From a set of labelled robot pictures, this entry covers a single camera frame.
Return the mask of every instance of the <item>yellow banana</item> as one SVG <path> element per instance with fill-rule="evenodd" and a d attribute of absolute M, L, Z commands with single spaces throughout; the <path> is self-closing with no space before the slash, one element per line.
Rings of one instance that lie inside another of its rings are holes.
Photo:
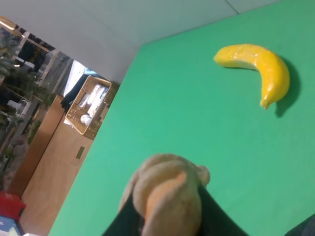
<path fill-rule="evenodd" d="M 214 60 L 225 67 L 258 70 L 262 79 L 260 105 L 264 109 L 282 99 L 289 89 L 290 75 L 286 64 L 263 47 L 251 44 L 224 47 L 218 51 Z"/>

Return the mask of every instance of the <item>green cloth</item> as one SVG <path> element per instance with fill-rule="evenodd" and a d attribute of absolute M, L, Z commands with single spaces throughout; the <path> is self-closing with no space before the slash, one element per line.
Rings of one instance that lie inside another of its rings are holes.
<path fill-rule="evenodd" d="M 284 235 L 315 213 L 314 9 L 282 0 L 142 47 L 50 236 L 102 234 L 131 174 L 165 152 L 207 166 L 208 191 L 251 236 Z M 289 62 L 289 94 L 267 111 L 258 72 L 213 61 L 240 43 Z"/>

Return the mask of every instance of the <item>red object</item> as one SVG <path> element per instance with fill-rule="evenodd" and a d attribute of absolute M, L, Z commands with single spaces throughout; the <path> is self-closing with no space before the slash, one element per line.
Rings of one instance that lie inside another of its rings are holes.
<path fill-rule="evenodd" d="M 19 220 L 26 205 L 18 196 L 0 192 L 0 215 Z"/>

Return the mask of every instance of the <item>green surface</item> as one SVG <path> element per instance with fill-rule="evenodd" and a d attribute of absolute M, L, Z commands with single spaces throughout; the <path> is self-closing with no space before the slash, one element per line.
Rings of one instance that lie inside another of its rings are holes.
<path fill-rule="evenodd" d="M 284 235 L 313 214 L 314 9 L 283 0 L 142 47 L 50 236 L 100 235 L 133 171 L 163 152 L 207 166 L 209 192 L 251 236 Z M 259 73 L 213 62 L 239 43 L 290 62 L 289 94 L 267 111 Z"/>

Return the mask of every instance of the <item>tan plush toy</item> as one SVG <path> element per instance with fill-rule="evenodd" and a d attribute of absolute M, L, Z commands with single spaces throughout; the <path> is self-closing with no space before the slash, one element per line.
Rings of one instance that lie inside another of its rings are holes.
<path fill-rule="evenodd" d="M 133 193 L 133 205 L 145 219 L 142 236 L 194 236 L 201 223 L 197 189 L 209 181 L 206 167 L 173 154 L 158 154 L 132 175 L 120 209 Z"/>

